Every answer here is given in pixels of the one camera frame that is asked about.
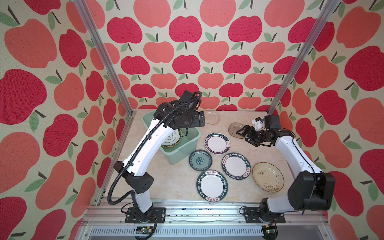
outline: metal pole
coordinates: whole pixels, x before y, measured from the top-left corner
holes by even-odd
[[[303,47],[300,49],[299,54],[297,55],[295,61],[293,62],[291,69],[289,70],[288,74],[284,77],[283,83],[281,84],[279,90],[277,91],[276,96],[272,100],[272,103],[270,104],[267,111],[268,115],[273,114],[273,111],[276,109],[277,104],[279,104],[281,98],[283,97],[285,91],[287,90],[289,83],[292,81],[295,74],[299,70],[301,64],[303,63],[308,52],[311,50],[321,30],[327,23],[329,16],[332,14],[332,11],[335,9],[335,7],[339,2],[340,0],[328,0],[325,3],[323,10],[320,12],[319,17],[317,18],[315,24],[313,25],[312,30],[310,31],[307,37],[307,40],[304,42]]]

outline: black cable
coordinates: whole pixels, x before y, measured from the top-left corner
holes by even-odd
[[[107,195],[107,201],[108,201],[108,204],[110,205],[116,205],[118,204],[119,202],[123,201],[124,198],[126,198],[130,193],[127,192],[126,194],[124,194],[121,198],[119,198],[118,200],[116,201],[112,201],[112,193],[113,193],[113,190],[117,184],[117,182],[119,181],[119,179],[121,178],[121,176],[123,175],[123,173],[128,169],[128,167],[130,167],[132,165],[132,162],[135,160],[136,156],[139,154],[140,150],[142,149],[142,147],[144,146],[144,144],[147,142],[148,139],[150,139],[152,137],[152,134],[159,128],[159,126],[161,124],[163,124],[167,118],[169,116],[171,116],[174,112],[176,112],[179,108],[183,107],[183,106],[186,106],[186,105],[189,105],[190,103],[193,103],[195,101],[198,101],[201,96],[202,96],[202,93],[197,91],[197,92],[194,92],[194,94],[198,94],[197,97],[191,99],[191,100],[188,100],[180,105],[178,105],[177,107],[175,107],[174,109],[172,109],[171,111],[169,111],[169,113],[161,120],[159,121],[155,127],[148,133],[148,135],[144,138],[144,140],[140,143],[140,145],[137,147],[135,153],[132,155],[131,159],[129,160],[129,162],[124,166],[124,168],[119,172],[119,174],[117,175],[117,177],[115,178],[115,180],[112,182],[112,185],[108,191],[108,195]]]

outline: marble table surface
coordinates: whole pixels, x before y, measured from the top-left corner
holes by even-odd
[[[152,110],[139,109],[134,114],[134,120],[129,130],[127,139],[119,156],[119,161],[123,161],[131,154],[140,139],[143,137],[146,129],[141,122],[141,117]],[[266,112],[255,111],[211,111],[220,115],[218,124],[206,124],[205,127],[199,128],[201,137],[197,141],[197,149],[204,149],[204,139],[212,132],[220,132],[228,136],[231,141],[230,152],[237,152],[244,155],[250,162],[251,168],[258,162],[269,162],[275,165],[284,176],[284,186],[279,192],[270,193],[261,189],[253,180],[250,174],[244,180],[234,180],[225,175],[221,167],[221,160],[224,155],[211,154],[213,163],[210,169],[217,170],[226,176],[228,182],[228,193],[222,201],[227,202],[260,202],[265,197],[277,197],[287,193],[290,185],[293,182],[293,177],[289,166],[284,156],[277,150],[276,147],[254,147],[251,144],[231,136],[228,133],[228,126],[232,122],[240,122],[245,125],[251,125],[252,119],[266,115]],[[150,188],[152,199],[166,200],[194,200],[205,201],[197,192],[196,180],[201,172],[191,168],[188,158],[181,160],[175,165],[170,165],[163,155],[158,150],[151,160],[147,172],[154,178],[154,183]],[[116,178],[117,172],[113,171],[112,177],[108,183],[106,194],[108,193],[111,183]],[[131,187],[121,178],[117,183],[113,192],[113,197],[120,197],[129,191]]]

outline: white plate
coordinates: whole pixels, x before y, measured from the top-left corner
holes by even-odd
[[[232,179],[242,180],[251,173],[251,164],[243,155],[232,152],[223,157],[221,167],[226,175]]]
[[[163,147],[173,147],[178,144],[181,140],[181,136],[179,134],[179,130],[173,130],[171,135],[169,135],[164,142],[161,144]]]
[[[214,132],[205,137],[204,145],[209,152],[221,155],[229,151],[231,142],[226,135]]]
[[[196,188],[200,196],[210,202],[222,200],[228,192],[224,175],[215,170],[207,170],[197,178]]]
[[[253,167],[253,179],[267,192],[278,192],[284,186],[284,177],[280,170],[267,162],[260,162]]]

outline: beige plate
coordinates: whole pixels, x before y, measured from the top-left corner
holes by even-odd
[[[278,192],[284,186],[284,177],[280,170],[267,162],[257,163],[252,171],[256,184],[268,192]]]

